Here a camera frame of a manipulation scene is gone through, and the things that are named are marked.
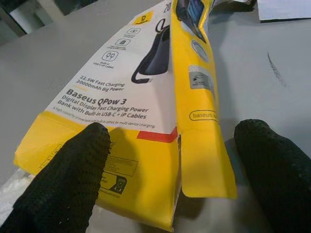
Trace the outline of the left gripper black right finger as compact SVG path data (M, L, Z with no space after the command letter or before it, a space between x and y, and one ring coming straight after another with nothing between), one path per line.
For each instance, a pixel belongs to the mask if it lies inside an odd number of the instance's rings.
M241 121L234 141L250 186L276 233L311 231L311 159L260 119Z

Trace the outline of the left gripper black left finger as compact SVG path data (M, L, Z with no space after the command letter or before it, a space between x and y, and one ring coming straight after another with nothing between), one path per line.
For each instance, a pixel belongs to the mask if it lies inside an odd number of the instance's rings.
M35 176L2 224L2 233L84 233L110 153L105 126L91 123Z

